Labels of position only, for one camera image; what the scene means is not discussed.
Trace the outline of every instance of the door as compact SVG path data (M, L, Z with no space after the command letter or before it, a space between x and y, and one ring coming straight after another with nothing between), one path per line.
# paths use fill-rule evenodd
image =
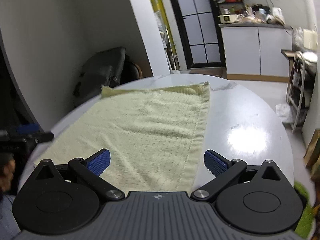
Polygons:
M187 68L225 66L217 10L212 0L171 0Z
M283 28L259 27L261 51L261 75L289 76L289 61L282 55L281 49L292 50L291 30Z
M227 74L260 75L260 48L257 27L221 28Z

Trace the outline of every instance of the human hand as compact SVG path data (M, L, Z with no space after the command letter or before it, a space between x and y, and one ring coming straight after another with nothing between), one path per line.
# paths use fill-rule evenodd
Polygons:
M0 171L0 189L2 192L10 190L15 168L16 163L14 159L10 160L2 167L2 170Z

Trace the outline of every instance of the gray ribbed plate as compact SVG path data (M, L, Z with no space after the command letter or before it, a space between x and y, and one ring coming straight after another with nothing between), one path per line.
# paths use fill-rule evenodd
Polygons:
M23 231L15 240L300 240L288 231L273 236L239 232L221 221L212 206L196 202L185 192L131 192L119 202L108 202L86 227L61 236L39 236Z

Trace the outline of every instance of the triangular cutout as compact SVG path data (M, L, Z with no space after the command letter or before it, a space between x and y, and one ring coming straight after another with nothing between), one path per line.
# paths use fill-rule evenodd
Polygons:
M263 179L280 180L273 167L267 167L262 176Z
M36 179L52 179L53 173L48 165L42 167Z

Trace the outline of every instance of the black door frame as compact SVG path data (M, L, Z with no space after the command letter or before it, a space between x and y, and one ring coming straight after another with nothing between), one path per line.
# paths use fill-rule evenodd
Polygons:
M213 2L213 0L209 0L209 1L210 1L210 7L212 10L212 15L213 15L214 24L215 24L216 33L217 33L220 62L211 62L211 63L193 63L189 39L188 39L188 35L187 35L187 30L184 25L183 16L182 16L182 13L180 10L178 0L170 0L170 1L171 1L172 9L173 9L173 12L174 12L174 15L176 18L176 22L177 22L177 26L178 26L178 30L179 30L179 34L180 34L180 38L181 38L182 48L183 48L184 56L185 56L186 63L187 63L187 68L225 67L226 60L225 60L225 54L224 54L222 33L221 33L221 29L219 27L220 20L218 17L220 12L219 12L219 8L217 8L215 6L215 3Z

